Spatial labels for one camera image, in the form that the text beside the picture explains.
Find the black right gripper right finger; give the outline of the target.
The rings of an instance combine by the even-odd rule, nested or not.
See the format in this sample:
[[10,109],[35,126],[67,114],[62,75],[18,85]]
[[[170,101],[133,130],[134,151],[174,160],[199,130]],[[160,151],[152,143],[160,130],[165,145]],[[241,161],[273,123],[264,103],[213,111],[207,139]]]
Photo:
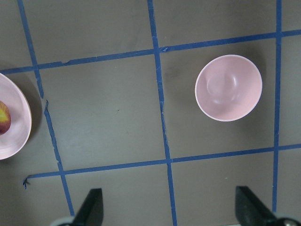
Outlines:
[[247,186],[236,187],[235,216],[241,226],[273,226],[277,220]]

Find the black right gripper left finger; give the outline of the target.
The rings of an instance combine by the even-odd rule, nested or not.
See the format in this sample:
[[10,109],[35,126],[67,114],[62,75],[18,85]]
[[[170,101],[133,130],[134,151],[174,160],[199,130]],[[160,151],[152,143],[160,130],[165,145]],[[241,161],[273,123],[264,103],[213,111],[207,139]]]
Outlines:
[[103,193],[101,188],[91,189],[72,221],[73,226],[101,226],[103,223]]

